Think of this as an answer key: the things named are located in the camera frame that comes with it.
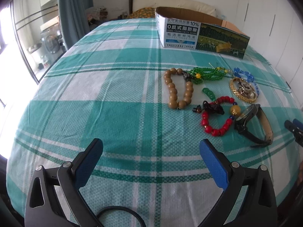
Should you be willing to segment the right hand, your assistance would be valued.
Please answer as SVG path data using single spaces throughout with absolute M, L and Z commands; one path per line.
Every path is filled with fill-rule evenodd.
M 297 185 L 300 185 L 303 181 L 303 161 L 299 165 L 299 174 L 297 177 Z

